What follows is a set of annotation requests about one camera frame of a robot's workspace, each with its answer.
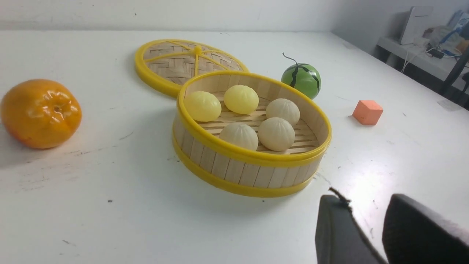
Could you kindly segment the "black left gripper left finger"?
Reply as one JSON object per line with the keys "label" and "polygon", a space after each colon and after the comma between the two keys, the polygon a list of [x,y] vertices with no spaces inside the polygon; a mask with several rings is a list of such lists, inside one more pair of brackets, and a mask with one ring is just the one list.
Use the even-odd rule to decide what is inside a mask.
{"label": "black left gripper left finger", "polygon": [[350,199],[333,187],[321,196],[315,230],[319,264],[386,264],[353,217]]}

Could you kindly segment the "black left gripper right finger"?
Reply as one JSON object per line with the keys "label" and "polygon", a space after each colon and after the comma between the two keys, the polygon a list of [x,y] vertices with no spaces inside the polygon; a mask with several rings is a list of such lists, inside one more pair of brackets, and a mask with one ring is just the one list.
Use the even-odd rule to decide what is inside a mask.
{"label": "black left gripper right finger", "polygon": [[391,264],[467,264],[468,230],[405,194],[393,194],[382,243]]}

